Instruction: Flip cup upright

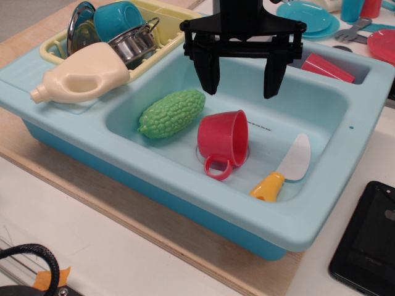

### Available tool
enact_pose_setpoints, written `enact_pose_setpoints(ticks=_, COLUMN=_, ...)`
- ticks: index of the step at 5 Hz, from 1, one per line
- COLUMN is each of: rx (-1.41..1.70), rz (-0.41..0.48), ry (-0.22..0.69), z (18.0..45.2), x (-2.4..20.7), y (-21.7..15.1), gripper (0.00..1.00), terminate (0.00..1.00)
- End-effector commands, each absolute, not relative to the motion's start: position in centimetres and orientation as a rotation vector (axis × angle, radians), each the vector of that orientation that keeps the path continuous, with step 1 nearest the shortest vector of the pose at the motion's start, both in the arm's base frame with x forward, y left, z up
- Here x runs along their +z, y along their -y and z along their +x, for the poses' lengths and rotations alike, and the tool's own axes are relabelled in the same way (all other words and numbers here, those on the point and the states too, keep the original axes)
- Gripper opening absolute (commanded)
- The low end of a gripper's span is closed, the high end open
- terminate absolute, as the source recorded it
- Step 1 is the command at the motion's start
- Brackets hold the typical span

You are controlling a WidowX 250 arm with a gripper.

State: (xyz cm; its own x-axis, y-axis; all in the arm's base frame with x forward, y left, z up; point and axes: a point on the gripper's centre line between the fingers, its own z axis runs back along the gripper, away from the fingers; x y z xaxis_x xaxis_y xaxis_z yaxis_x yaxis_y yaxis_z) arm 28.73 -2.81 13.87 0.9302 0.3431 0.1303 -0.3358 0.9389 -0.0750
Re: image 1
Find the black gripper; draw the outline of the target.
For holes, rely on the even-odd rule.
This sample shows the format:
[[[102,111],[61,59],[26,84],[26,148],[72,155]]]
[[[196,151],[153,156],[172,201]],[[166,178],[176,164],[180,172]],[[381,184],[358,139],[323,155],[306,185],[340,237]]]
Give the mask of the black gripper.
[[[267,59],[264,98],[279,92],[287,64],[300,59],[307,25],[266,11],[262,1],[219,1],[219,11],[185,20],[185,55],[194,61],[205,92],[214,95],[220,81],[221,57]]]

